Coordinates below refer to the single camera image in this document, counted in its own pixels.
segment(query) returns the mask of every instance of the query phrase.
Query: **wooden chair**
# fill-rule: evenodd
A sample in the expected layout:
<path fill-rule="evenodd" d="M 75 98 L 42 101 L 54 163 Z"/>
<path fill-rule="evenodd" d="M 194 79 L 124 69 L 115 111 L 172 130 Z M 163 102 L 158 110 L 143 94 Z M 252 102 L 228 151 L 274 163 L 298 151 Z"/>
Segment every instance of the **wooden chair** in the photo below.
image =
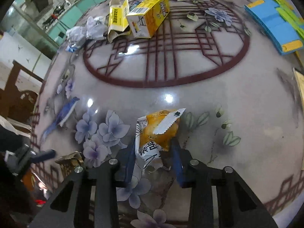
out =
<path fill-rule="evenodd" d="M 41 83 L 43 82 L 43 79 L 38 75 L 13 60 L 13 68 L 10 71 L 5 89 L 0 89 L 0 115 L 26 124 L 32 115 L 38 94 L 31 90 L 18 90 L 16 81 L 21 70 Z"/>

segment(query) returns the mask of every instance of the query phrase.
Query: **purple flower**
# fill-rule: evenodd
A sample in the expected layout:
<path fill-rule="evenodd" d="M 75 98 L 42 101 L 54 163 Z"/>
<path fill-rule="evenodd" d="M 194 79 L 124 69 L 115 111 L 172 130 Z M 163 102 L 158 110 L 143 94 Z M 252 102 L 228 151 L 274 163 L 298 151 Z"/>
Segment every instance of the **purple flower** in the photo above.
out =
<path fill-rule="evenodd" d="M 132 180 L 126 188 L 116 188 L 117 201 L 123 202 L 129 199 L 131 207 L 137 209 L 140 206 L 139 195 L 144 195 L 151 189 L 151 183 L 147 178 L 141 178 L 141 169 L 134 165 Z"/>
<path fill-rule="evenodd" d="M 96 132 L 97 123 L 90 121 L 89 114 L 84 113 L 82 119 L 76 124 L 76 129 L 75 140 L 80 144 L 84 138 L 88 139 L 90 135 Z"/>
<path fill-rule="evenodd" d="M 67 98 L 71 96 L 71 92 L 73 91 L 73 89 L 74 89 L 74 82 L 72 79 L 69 79 L 65 86 L 65 94 Z"/>
<path fill-rule="evenodd" d="M 108 155 L 108 149 L 106 146 L 97 145 L 92 140 L 86 140 L 83 143 L 83 148 L 85 164 L 88 168 L 100 166 Z"/>
<path fill-rule="evenodd" d="M 162 209 L 156 209 L 153 218 L 140 211 L 137 211 L 137 217 L 138 219 L 131 221 L 131 225 L 135 228 L 175 228 L 174 225 L 165 223 L 167 215 Z"/>
<path fill-rule="evenodd" d="M 232 16 L 228 15 L 226 11 L 218 10 L 216 8 L 210 7 L 208 10 L 205 10 L 205 12 L 209 15 L 212 15 L 220 22 L 225 21 L 227 26 L 231 26 L 232 23 Z"/>
<path fill-rule="evenodd" d="M 127 145 L 121 143 L 120 139 L 127 134 L 129 129 L 130 125 L 124 124 L 114 111 L 108 110 L 105 123 L 103 122 L 99 125 L 98 133 L 96 133 L 94 137 L 99 137 L 99 140 L 102 141 L 103 145 L 108 148 L 116 144 L 125 148 Z"/>
<path fill-rule="evenodd" d="M 59 84 L 58 87 L 57 87 L 57 94 L 59 94 L 61 92 L 62 92 L 62 85 Z"/>

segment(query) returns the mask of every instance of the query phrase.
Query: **silver bolt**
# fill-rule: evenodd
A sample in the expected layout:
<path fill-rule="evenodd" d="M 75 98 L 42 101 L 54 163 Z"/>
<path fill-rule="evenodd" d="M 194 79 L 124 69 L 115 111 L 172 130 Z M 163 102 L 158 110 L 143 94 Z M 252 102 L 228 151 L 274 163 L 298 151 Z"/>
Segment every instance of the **silver bolt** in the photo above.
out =
<path fill-rule="evenodd" d="M 199 164 L 199 161 L 197 159 L 191 159 L 190 164 L 195 166 Z"/>
<path fill-rule="evenodd" d="M 118 160 L 117 159 L 110 159 L 109 164 L 117 164 Z"/>
<path fill-rule="evenodd" d="M 74 171 L 75 171 L 76 173 L 80 173 L 80 172 L 83 171 L 83 167 L 77 166 L 77 167 L 75 167 Z"/>
<path fill-rule="evenodd" d="M 224 168 L 224 170 L 225 170 L 226 173 L 232 173 L 233 172 L 233 169 L 230 166 L 226 166 Z"/>

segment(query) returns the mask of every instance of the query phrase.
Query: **table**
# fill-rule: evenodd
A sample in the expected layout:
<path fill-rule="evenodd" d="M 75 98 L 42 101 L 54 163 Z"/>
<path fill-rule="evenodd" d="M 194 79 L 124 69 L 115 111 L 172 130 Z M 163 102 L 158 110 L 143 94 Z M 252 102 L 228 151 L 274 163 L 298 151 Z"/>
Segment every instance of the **table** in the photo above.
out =
<path fill-rule="evenodd" d="M 272 215 L 279 212 L 304 188 L 300 170 L 303 120 L 277 70 L 291 80 L 296 59 L 280 56 L 244 13 L 248 0 L 169 1 L 171 11 L 150 40 L 129 36 L 112 44 L 89 42 L 78 54 L 65 52 L 63 44 L 39 95 L 32 147 L 52 148 L 58 156 L 67 155 L 82 151 L 84 137 L 91 138 L 98 130 L 114 157 L 134 138 L 139 117 L 186 108 L 186 113 L 190 112 L 186 115 L 196 121 L 208 112 L 208 122 L 190 131 L 181 121 L 180 144 L 211 167 L 232 166 Z M 89 16 L 107 15 L 108 4 L 109 0 L 90 9 L 77 24 L 84 24 Z M 194 13 L 197 21 L 189 19 L 189 13 Z M 54 113 L 72 97 L 80 99 L 76 115 L 40 144 Z M 108 125 L 110 117 L 118 119 L 116 115 L 119 124 L 130 126 L 124 126 L 110 141 L 101 136 L 105 125 L 99 125 Z M 225 140 L 227 133 L 233 140 Z M 89 165 L 100 164 L 98 160 L 87 161 Z M 36 170 L 55 187 L 62 180 L 53 161 Z M 190 189 L 181 189 L 173 173 L 164 169 L 150 175 L 135 170 L 133 175 L 132 186 L 141 189 L 135 187 L 130 193 L 119 190 L 118 194 L 120 200 L 126 200 L 118 202 L 119 211 L 129 217 L 126 227 L 133 227 L 130 221 L 137 219 L 137 210 L 149 215 L 158 210 L 162 216 L 165 213 L 167 223 L 185 226 Z"/>

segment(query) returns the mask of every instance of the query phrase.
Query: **blue bird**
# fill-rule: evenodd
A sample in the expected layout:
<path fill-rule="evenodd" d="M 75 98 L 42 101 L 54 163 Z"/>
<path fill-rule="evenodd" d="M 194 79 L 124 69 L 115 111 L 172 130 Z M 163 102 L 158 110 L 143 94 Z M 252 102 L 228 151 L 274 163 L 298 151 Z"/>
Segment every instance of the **blue bird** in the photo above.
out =
<path fill-rule="evenodd" d="M 71 99 L 70 102 L 68 102 L 67 104 L 65 104 L 61 111 L 58 113 L 56 120 L 54 122 L 52 122 L 52 124 L 50 126 L 48 126 L 48 128 L 43 132 L 41 139 L 40 139 L 40 145 L 45 142 L 45 139 L 47 138 L 47 136 L 57 128 L 58 125 L 60 125 L 61 127 L 63 126 L 63 124 L 66 122 L 66 120 L 69 118 L 69 116 L 72 114 L 73 110 L 75 109 L 75 106 L 77 104 L 77 102 L 79 101 L 79 98 L 74 97 Z"/>

